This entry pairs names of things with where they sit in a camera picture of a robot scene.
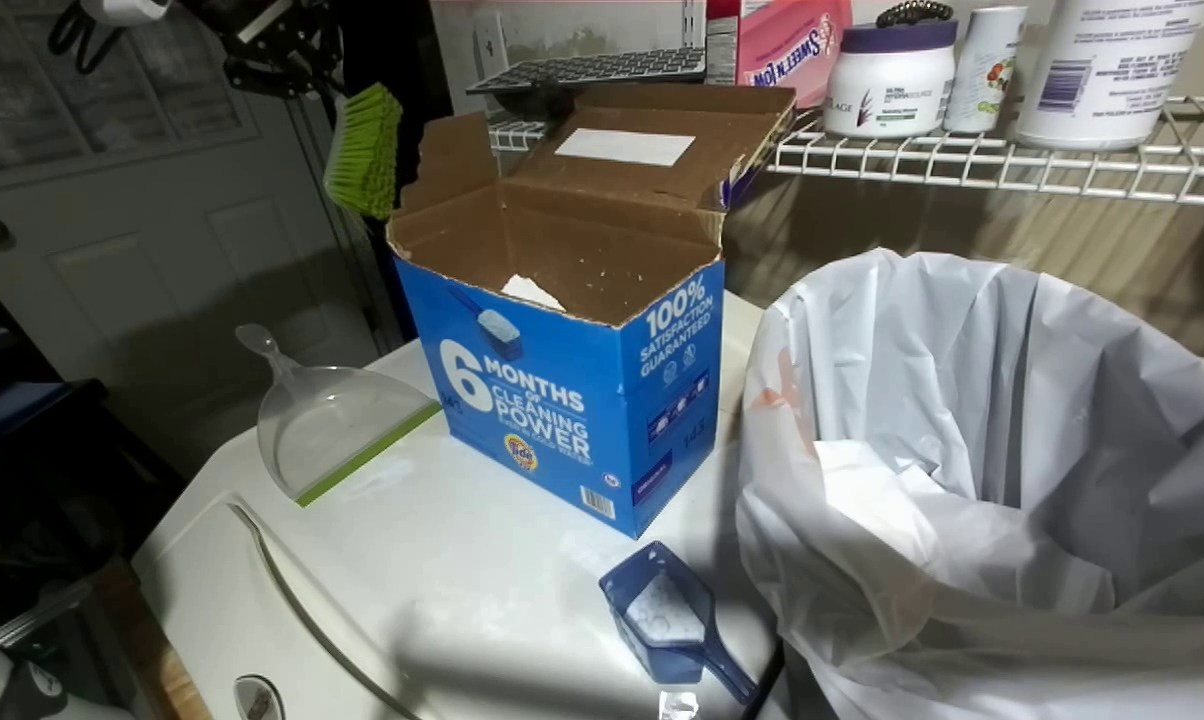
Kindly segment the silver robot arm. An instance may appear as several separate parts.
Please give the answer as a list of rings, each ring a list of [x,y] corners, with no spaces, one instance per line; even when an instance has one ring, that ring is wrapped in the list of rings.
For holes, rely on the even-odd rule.
[[[48,51],[90,75],[125,32],[173,20],[190,20],[218,43],[231,84],[311,88],[342,59],[332,0],[68,0],[48,30]]]

